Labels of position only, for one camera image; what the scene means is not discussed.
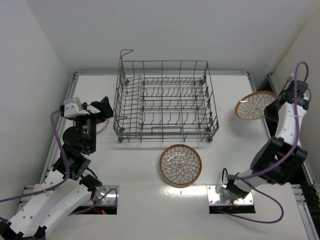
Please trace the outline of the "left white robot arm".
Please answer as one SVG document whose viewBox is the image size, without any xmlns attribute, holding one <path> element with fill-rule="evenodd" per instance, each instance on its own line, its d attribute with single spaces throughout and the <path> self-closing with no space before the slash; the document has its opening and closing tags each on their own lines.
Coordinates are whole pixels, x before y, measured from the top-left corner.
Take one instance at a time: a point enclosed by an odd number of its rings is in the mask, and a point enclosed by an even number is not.
<svg viewBox="0 0 320 240">
<path fill-rule="evenodd" d="M 57 113 L 73 121 L 73 126 L 62 136 L 53 129 L 60 157 L 38 190 L 23 195 L 29 200 L 20 211 L 0 222 L 5 240 L 45 240 L 66 217 L 93 209 L 116 191 L 106 189 L 95 176 L 83 174 L 91 162 L 86 156 L 96 151 L 97 124 L 114 116 L 109 98 L 88 104 L 74 97 L 64 101 Z"/>
</svg>

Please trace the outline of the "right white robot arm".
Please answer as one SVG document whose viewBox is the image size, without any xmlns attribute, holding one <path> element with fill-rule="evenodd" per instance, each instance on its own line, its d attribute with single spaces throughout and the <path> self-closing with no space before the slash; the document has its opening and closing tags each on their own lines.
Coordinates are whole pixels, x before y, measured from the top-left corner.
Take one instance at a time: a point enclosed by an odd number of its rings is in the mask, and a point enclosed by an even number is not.
<svg viewBox="0 0 320 240">
<path fill-rule="evenodd" d="M 301 148 L 300 128 L 310 100 L 306 82 L 291 81 L 274 101 L 263 101 L 265 91 L 250 94 L 236 106 L 236 115 L 245 120 L 265 117 L 277 129 L 251 162 L 249 170 L 229 175 L 226 191 L 235 199 L 245 198 L 261 185 L 283 185 L 300 168 L 308 153 Z"/>
</svg>

